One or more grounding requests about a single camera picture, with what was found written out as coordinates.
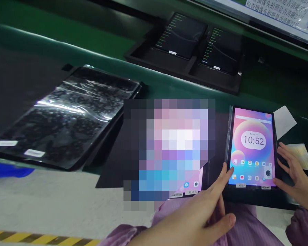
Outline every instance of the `test screen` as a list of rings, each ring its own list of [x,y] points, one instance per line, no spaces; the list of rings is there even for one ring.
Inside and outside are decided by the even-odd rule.
[[[190,59],[206,27],[205,23],[176,13],[155,46]]]
[[[185,195],[195,195],[202,190],[203,167],[200,170],[194,170],[193,176],[181,186],[172,197],[182,197]]]
[[[214,27],[202,64],[236,74],[241,54],[241,36]]]
[[[235,108],[230,185],[275,186],[272,115]]]

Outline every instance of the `tablet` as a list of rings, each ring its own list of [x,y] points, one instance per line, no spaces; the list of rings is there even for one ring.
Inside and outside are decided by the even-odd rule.
[[[193,170],[193,176],[185,181],[184,185],[181,186],[170,198],[180,198],[194,196],[199,193],[202,189],[207,188],[207,175],[206,165],[200,170]]]
[[[201,63],[235,75],[241,57],[242,36],[214,27],[208,38]]]
[[[227,151],[230,187],[271,190],[279,171],[274,114],[233,106]]]
[[[185,59],[190,59],[207,25],[198,20],[175,13],[155,47]]]

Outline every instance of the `paper sign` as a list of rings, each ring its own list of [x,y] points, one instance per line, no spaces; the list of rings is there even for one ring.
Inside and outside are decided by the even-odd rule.
[[[183,193],[175,193],[172,196],[170,196],[170,198],[178,198],[178,197],[182,197]]]
[[[297,124],[286,106],[276,110],[274,118],[277,140]]]
[[[198,191],[197,190],[193,190],[193,191],[186,191],[185,192],[185,195],[195,195],[195,194],[197,194],[198,193]]]
[[[25,151],[24,154],[25,155],[30,155],[30,156],[35,156],[35,157],[42,157],[45,154],[45,152],[38,151],[38,150],[28,149],[28,150]]]
[[[18,143],[18,141],[1,140],[0,141],[0,146],[15,146],[17,143]]]
[[[246,188],[246,184],[236,184],[236,188]]]

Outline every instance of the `fingernail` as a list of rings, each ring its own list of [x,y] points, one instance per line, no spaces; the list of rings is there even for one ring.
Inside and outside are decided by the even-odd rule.
[[[235,215],[234,215],[234,214],[230,214],[230,215],[229,215],[229,223],[230,223],[230,225],[231,225],[231,226],[234,225],[235,222],[236,222],[236,217],[235,217]]]

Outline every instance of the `sticker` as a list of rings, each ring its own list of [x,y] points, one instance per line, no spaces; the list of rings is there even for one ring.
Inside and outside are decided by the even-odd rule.
[[[178,198],[178,197],[182,197],[182,193],[175,193],[172,196],[170,196],[170,198]]]
[[[246,184],[236,184],[236,188],[245,188]]]
[[[193,191],[186,191],[185,192],[185,195],[195,195],[195,194],[197,194],[198,193],[198,191],[197,190],[193,190]]]
[[[18,141],[1,140],[0,141],[0,146],[15,146],[17,143],[18,143]]]
[[[28,149],[28,150],[25,151],[24,154],[25,155],[35,156],[35,157],[42,157],[45,154],[45,152],[38,151],[38,150]]]

